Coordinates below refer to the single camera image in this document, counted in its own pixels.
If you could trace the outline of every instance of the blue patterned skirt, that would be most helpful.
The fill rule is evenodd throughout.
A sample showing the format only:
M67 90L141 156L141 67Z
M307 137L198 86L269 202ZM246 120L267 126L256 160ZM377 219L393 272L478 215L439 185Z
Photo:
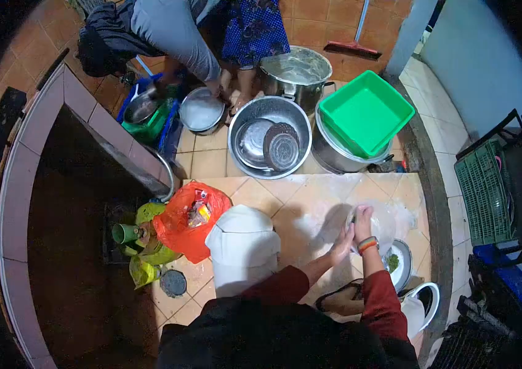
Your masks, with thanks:
M290 52L278 0L232 0L222 59L241 68Z

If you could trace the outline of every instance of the red plastic bag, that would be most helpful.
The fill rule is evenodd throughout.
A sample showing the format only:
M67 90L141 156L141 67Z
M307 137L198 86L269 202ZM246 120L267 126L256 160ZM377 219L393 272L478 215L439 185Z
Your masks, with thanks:
M190 228L187 225L188 213L195 201L196 189L203 189L208 193L207 207L211 214L206 224ZM192 181L179 188L167 204L165 212L155 216L152 224L158 240L163 245L184 254L187 260L197 264L210 256L210 249L206 247L206 237L220 216L231 206L230 199L221 190Z

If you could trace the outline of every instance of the blue wall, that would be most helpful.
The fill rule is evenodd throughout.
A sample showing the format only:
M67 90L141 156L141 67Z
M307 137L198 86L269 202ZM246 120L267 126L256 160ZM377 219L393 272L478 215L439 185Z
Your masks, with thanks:
M484 1L448 0L420 55L474 139L522 114L522 59Z

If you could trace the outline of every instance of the dark jacket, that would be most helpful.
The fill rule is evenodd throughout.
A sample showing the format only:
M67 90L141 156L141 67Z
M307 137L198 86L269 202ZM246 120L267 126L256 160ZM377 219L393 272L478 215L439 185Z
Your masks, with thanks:
M136 55L164 55L132 32L134 0L126 0L118 8L105 2L92 11L80 29L78 58L89 76L104 77L125 72L125 64Z

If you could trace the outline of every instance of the green plastic tub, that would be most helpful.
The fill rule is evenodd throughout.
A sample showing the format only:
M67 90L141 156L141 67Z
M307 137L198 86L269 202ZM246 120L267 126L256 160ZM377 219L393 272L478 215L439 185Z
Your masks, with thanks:
M358 157L370 159L415 114L394 87L367 70L325 98L319 108L323 122Z

